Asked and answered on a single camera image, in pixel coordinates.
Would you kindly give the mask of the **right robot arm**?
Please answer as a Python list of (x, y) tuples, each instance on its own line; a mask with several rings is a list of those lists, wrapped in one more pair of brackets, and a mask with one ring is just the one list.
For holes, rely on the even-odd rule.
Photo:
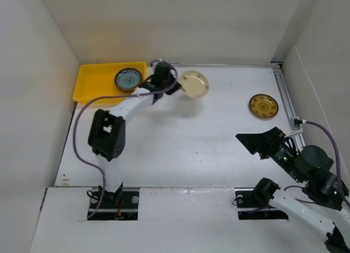
[(301, 191), (327, 216), (317, 214), (268, 178), (262, 178), (250, 193), (249, 198), (256, 203), (255, 211), (276, 208), (316, 234), (329, 252), (349, 252), (349, 190), (330, 171), (334, 162), (326, 152), (315, 145), (298, 150), (293, 138), (278, 127), (235, 137), (250, 154), (258, 154), (262, 160), (270, 158), (293, 180), (303, 183)]

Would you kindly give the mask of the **cream floral plate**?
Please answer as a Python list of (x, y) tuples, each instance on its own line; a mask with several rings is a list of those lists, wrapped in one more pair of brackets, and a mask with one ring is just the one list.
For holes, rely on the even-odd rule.
[(190, 98), (204, 97), (209, 91), (208, 79), (200, 72), (189, 70), (178, 79), (183, 92)]

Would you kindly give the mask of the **blue patterned plate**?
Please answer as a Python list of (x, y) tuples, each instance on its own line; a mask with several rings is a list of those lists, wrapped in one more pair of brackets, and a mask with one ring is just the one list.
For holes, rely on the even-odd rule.
[(141, 72), (135, 68), (125, 68), (119, 71), (114, 78), (115, 85), (123, 88), (138, 86), (143, 80)]

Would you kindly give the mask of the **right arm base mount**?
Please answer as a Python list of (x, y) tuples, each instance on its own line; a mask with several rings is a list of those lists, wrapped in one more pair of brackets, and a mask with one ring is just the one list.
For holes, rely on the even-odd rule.
[(288, 220), (288, 215), (269, 205), (259, 203), (253, 197), (253, 188), (235, 188), (232, 205), (237, 208), (239, 220)]

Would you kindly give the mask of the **orange plate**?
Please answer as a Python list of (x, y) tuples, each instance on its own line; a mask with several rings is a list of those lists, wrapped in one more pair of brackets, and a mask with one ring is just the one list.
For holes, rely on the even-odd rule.
[(123, 87), (117, 85), (116, 88), (118, 89), (118, 91), (120, 91), (122, 93), (130, 94), (130, 93), (135, 92), (138, 89), (138, 86), (131, 87), (131, 88), (123, 88)]

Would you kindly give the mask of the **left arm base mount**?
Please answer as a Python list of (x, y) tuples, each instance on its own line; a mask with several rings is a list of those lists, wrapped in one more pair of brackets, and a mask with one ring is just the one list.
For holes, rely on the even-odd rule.
[(139, 188), (126, 188), (123, 184), (115, 192), (105, 191), (97, 209), (102, 187), (88, 190), (90, 204), (87, 219), (90, 221), (134, 221), (138, 220)]

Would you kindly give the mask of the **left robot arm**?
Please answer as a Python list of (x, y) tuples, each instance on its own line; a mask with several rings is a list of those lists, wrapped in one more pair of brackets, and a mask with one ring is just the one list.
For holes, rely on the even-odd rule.
[(126, 145), (127, 124), (164, 95), (171, 95), (181, 89), (177, 78), (172, 72), (154, 73), (140, 84), (135, 93), (126, 96), (111, 110), (97, 109), (87, 139), (92, 152), (107, 162), (118, 158)]

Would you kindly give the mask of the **yellow brown plate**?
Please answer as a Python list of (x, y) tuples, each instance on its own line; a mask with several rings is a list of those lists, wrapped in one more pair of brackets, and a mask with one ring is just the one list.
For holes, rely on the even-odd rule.
[(248, 102), (250, 112), (260, 119), (272, 119), (279, 112), (277, 101), (265, 94), (253, 95)]

